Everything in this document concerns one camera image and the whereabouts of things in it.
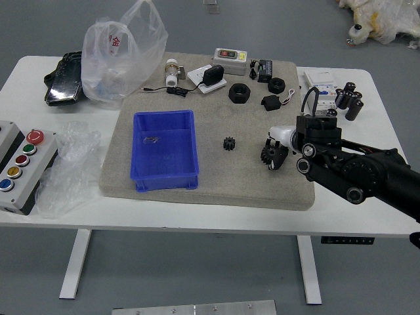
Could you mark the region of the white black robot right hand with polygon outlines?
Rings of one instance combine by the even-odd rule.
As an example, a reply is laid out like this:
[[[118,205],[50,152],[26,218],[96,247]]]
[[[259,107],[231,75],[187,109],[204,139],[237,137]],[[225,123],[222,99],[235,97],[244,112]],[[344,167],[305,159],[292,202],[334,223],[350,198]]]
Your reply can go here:
[[[278,170],[293,150],[294,126],[273,126],[268,132],[265,145],[261,151],[261,161],[270,170]]]

